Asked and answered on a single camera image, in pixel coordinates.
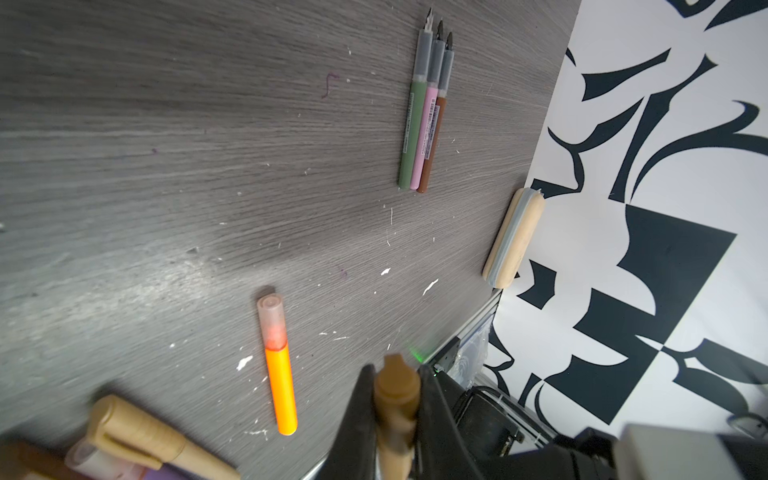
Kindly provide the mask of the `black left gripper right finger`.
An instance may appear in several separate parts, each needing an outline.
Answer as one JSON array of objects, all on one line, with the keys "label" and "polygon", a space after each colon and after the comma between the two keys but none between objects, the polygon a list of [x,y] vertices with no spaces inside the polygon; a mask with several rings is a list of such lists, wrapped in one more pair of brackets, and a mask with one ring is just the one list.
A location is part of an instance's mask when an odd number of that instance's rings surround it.
[{"label": "black left gripper right finger", "polygon": [[418,369],[421,399],[415,436],[415,479],[484,479],[459,434],[428,365]]}]

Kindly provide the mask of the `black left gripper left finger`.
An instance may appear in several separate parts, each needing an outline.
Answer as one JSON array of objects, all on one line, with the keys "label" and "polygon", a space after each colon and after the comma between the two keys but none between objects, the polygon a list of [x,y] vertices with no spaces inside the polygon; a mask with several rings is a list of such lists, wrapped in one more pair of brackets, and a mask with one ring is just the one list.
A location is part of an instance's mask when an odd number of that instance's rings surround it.
[{"label": "black left gripper left finger", "polygon": [[336,438],[316,479],[375,478],[375,375],[373,364],[361,369]]}]

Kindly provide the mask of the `gold tan capped pen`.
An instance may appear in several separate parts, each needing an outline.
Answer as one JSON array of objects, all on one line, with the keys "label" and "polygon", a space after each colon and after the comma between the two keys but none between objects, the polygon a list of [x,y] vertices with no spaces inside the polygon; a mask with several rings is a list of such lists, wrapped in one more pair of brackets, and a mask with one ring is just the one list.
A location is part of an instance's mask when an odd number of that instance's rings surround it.
[{"label": "gold tan capped pen", "polygon": [[421,379],[401,354],[384,357],[374,379],[377,456],[382,479],[407,479],[412,468]]}]

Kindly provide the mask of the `brown capped cream pen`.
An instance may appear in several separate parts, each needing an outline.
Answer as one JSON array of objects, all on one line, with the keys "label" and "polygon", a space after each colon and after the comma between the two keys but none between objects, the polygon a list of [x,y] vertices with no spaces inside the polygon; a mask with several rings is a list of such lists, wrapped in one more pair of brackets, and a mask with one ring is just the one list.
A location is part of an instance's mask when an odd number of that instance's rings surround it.
[{"label": "brown capped cream pen", "polygon": [[82,479],[53,454],[26,443],[1,446],[2,479]]}]

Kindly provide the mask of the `brown pen with pink cap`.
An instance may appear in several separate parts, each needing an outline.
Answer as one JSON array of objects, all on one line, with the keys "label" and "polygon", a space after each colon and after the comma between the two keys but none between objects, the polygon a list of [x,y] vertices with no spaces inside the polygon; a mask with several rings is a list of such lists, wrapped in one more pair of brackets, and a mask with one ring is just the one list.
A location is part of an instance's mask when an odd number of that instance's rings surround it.
[{"label": "brown pen with pink cap", "polygon": [[425,152],[424,164],[420,183],[417,191],[419,193],[425,193],[428,189],[431,170],[436,155],[438,138],[440,128],[442,124],[442,118],[446,107],[447,91],[450,83],[450,76],[452,73],[452,67],[454,62],[454,48],[453,48],[453,33],[449,33],[446,39],[446,48],[443,55],[443,62],[441,66],[441,75],[437,86],[437,96],[435,105],[433,108],[433,116],[430,124],[430,131],[428,136],[428,143]]}]

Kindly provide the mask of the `pink fountain pen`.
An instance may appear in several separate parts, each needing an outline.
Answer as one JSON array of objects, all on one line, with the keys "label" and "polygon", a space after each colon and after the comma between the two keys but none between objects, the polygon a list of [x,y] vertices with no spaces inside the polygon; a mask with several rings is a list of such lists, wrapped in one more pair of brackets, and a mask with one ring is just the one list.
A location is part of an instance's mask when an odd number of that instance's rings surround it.
[{"label": "pink fountain pen", "polygon": [[415,163],[413,167],[413,175],[410,184],[410,190],[417,190],[420,183],[422,174],[425,152],[428,143],[428,136],[430,131],[430,124],[433,116],[433,108],[437,96],[437,86],[441,75],[441,66],[443,62],[443,55],[446,48],[446,35],[444,32],[443,21],[440,20],[437,26],[434,26],[432,51],[430,56],[430,64],[427,75],[427,88],[423,107],[422,122],[419,131],[419,138],[416,150]]}]

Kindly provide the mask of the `green fountain pen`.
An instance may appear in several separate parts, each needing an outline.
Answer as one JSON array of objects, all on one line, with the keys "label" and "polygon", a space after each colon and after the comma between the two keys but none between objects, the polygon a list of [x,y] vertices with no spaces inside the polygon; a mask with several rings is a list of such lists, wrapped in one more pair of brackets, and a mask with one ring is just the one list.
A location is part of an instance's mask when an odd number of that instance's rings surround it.
[{"label": "green fountain pen", "polygon": [[434,13],[433,9],[430,8],[426,15],[424,25],[419,30],[417,36],[398,176],[398,187],[401,190],[410,188],[413,175],[434,37],[433,25]]}]

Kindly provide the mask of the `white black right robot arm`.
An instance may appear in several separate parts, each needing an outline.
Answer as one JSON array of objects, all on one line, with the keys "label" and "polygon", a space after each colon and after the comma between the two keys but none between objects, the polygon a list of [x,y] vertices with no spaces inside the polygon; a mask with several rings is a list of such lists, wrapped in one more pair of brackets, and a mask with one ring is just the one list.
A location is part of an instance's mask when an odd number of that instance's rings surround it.
[{"label": "white black right robot arm", "polygon": [[744,437],[630,425],[619,437],[548,432],[489,387],[441,389],[486,479],[764,479],[767,444]]}]

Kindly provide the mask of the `orange highlighter pen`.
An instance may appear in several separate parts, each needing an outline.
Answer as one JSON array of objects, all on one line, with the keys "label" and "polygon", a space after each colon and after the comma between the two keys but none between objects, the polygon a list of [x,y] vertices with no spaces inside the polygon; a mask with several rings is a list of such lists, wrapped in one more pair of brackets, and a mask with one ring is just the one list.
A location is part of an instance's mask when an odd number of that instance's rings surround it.
[{"label": "orange highlighter pen", "polygon": [[291,436],[298,429],[298,414],[282,296],[271,293],[261,297],[257,313],[278,431]]}]

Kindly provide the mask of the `purple highlighter pen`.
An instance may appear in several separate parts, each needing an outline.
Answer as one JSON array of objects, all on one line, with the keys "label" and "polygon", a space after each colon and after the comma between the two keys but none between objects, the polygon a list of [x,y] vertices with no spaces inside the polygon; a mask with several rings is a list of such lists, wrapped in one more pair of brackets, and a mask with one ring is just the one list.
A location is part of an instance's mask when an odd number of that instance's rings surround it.
[{"label": "purple highlighter pen", "polygon": [[183,480],[186,476],[169,467],[159,470],[139,465],[99,450],[86,439],[80,440],[65,457],[65,465],[95,480]]}]

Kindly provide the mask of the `beige foam block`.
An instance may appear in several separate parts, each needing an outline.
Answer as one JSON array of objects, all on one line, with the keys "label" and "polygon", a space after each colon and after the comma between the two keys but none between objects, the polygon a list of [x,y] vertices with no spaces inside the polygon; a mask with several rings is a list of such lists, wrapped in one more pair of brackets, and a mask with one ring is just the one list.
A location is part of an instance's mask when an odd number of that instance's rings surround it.
[{"label": "beige foam block", "polygon": [[544,207],[540,191],[521,188],[513,195],[482,271],[491,287],[505,289],[512,283]]}]

